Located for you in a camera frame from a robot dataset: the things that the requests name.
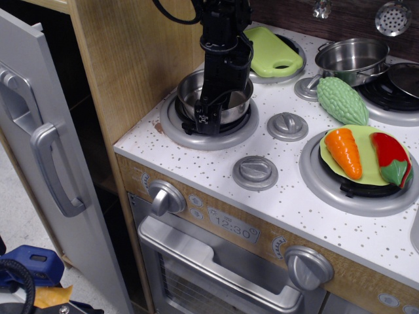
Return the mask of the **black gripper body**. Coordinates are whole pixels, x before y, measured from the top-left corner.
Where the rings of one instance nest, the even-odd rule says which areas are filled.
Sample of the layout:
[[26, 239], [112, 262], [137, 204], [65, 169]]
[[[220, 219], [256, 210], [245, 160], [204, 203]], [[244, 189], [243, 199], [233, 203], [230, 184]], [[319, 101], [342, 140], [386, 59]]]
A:
[[200, 45], [205, 52], [204, 85], [199, 106], [228, 107], [231, 93], [242, 91], [249, 75], [253, 45], [245, 27], [204, 26]]

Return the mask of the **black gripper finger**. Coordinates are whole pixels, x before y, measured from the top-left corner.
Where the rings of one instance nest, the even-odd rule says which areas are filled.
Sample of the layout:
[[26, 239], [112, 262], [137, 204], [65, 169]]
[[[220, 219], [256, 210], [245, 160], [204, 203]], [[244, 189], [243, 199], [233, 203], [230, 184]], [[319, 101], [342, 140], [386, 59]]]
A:
[[194, 119], [198, 133], [218, 135], [221, 127], [222, 106], [219, 103], [208, 105], [201, 101], [194, 104]]

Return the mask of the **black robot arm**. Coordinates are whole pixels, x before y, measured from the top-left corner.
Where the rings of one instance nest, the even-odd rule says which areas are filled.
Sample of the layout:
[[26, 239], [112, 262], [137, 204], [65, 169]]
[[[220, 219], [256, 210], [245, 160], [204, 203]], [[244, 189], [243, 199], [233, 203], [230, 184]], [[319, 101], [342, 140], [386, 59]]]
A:
[[244, 34], [244, 29], [251, 24], [249, 1], [193, 1], [195, 17], [192, 20], [172, 16], [160, 1], [153, 3], [174, 22], [202, 24], [204, 83], [200, 99], [194, 105], [194, 119], [199, 133], [216, 135], [231, 93], [243, 92], [249, 78], [253, 44]]

